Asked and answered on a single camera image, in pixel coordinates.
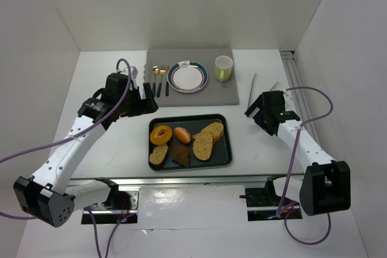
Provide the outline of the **silver metal tongs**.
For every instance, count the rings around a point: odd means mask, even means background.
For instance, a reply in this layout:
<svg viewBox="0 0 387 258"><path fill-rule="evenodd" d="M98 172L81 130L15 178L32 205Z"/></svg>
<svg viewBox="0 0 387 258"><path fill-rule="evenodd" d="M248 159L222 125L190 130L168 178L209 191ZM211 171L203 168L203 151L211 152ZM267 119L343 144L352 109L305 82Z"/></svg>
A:
<svg viewBox="0 0 387 258"><path fill-rule="evenodd" d="M252 103L261 95L263 92L271 91L278 83L278 78L272 75L265 75L263 73L255 73L252 79L250 87L250 94L247 107L249 108Z"/></svg>

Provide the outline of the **small bread slice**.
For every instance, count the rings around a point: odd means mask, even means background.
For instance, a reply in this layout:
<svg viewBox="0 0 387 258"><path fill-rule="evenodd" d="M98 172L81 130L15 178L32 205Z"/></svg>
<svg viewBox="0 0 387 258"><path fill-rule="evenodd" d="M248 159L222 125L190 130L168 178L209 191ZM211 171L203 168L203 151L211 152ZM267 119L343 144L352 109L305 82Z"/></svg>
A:
<svg viewBox="0 0 387 258"><path fill-rule="evenodd" d="M168 145L158 145L153 149L153 152L149 156L149 162L153 166L160 166L163 164L168 152Z"/></svg>

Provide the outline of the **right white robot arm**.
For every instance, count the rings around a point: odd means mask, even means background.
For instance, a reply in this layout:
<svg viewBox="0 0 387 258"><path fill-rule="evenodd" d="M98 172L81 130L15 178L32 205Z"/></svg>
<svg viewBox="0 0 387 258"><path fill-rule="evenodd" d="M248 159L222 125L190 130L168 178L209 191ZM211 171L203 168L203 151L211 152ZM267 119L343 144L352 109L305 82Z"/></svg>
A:
<svg viewBox="0 0 387 258"><path fill-rule="evenodd" d="M290 199L300 204L309 216L344 211L351 206L350 167L327 154L305 130L305 122L285 108L284 91L267 91L248 107L245 115L267 134L281 139L291 150L290 164L298 160L304 170L302 180L271 178L268 186L280 197L279 209Z"/></svg>

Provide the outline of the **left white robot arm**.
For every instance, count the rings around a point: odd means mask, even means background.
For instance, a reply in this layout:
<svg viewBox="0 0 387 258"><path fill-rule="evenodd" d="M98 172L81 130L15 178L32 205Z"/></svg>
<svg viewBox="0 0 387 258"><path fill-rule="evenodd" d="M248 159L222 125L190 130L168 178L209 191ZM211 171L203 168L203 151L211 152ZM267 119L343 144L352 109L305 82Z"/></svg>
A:
<svg viewBox="0 0 387 258"><path fill-rule="evenodd" d="M57 228L69 220L71 214L93 204L106 208L130 202L127 193L107 178L96 178L78 186L68 183L93 144L121 117L135 117L157 111L149 83L143 85L144 94L125 74L112 73L104 88L83 102L77 112L70 140L58 146L46 162L29 178L19 177L14 185L21 209Z"/></svg>

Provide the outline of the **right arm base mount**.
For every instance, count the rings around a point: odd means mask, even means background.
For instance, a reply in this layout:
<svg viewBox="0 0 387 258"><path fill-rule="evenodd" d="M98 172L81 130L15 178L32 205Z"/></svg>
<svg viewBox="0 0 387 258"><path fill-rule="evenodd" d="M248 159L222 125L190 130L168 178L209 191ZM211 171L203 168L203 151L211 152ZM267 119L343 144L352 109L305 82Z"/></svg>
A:
<svg viewBox="0 0 387 258"><path fill-rule="evenodd" d="M289 219L302 219L298 204L286 208L280 217L276 216L281 198L276 195L271 181L263 186L245 188L245 193L239 197L246 201L249 222L283 220L287 214L290 214Z"/></svg>

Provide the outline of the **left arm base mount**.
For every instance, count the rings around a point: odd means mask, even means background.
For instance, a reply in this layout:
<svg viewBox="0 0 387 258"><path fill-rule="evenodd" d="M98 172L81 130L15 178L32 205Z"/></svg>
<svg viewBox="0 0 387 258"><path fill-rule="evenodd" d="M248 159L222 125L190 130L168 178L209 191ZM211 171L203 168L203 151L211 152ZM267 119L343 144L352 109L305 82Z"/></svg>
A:
<svg viewBox="0 0 387 258"><path fill-rule="evenodd" d="M119 188L120 196L111 207L103 204L90 206L97 225L136 224L138 222L138 205L140 188L122 186Z"/></svg>

